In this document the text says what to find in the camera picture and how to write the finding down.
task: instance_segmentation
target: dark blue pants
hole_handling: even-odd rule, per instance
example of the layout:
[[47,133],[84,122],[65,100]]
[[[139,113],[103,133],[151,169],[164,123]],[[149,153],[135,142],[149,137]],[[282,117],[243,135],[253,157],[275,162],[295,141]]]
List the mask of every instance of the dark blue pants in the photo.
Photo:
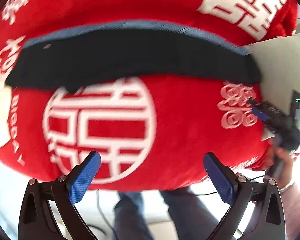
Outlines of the dark blue pants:
[[[179,240],[206,240],[218,224],[200,199],[189,187],[161,191],[173,220]],[[119,193],[120,201],[114,208],[114,229],[119,240],[153,240],[143,218],[140,192]]]

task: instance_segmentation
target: black cable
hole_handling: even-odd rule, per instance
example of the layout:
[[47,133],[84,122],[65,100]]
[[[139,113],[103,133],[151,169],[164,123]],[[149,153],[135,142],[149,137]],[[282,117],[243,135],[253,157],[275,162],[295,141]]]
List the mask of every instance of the black cable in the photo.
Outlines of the black cable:
[[[252,181],[252,180],[255,180],[255,179],[259,179],[261,177],[264,177],[264,175],[261,175],[259,177],[255,177],[253,179],[249,179],[249,181]],[[212,194],[215,194],[215,193],[218,193],[218,192],[215,191],[215,192],[211,192],[211,193],[208,193],[208,194],[192,194],[192,195],[194,195],[194,196],[208,196],[208,195],[212,195]]]
[[100,196],[99,196],[99,190],[97,189],[97,209],[103,219],[103,221],[107,224],[107,226],[112,230],[112,232],[114,233],[114,237],[116,240],[119,240],[117,232],[114,230],[114,228],[111,226],[111,224],[109,223],[109,221],[107,220],[105,214],[103,213],[101,207],[100,207]]

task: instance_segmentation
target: pink sleeve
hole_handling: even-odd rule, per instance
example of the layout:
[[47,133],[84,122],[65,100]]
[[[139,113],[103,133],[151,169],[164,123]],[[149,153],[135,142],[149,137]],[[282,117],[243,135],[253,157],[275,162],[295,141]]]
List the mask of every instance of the pink sleeve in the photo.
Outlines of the pink sleeve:
[[286,233],[289,240],[294,240],[300,232],[300,189],[294,183],[281,194],[286,221]]

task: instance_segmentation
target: metal bolt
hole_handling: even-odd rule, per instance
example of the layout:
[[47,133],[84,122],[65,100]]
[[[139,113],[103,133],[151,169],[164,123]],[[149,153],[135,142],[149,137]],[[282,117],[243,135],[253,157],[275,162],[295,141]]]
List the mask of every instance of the metal bolt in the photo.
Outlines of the metal bolt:
[[60,181],[60,182],[63,182],[63,181],[65,181],[66,180],[66,175],[60,175],[59,177],[58,177],[58,181]]
[[271,186],[274,186],[276,183],[275,183],[275,180],[274,179],[270,179],[269,180],[269,184],[271,185]]
[[238,180],[242,183],[246,182],[247,181],[247,178],[245,176],[239,176],[238,177]]
[[29,180],[29,185],[33,185],[35,183],[35,179]]

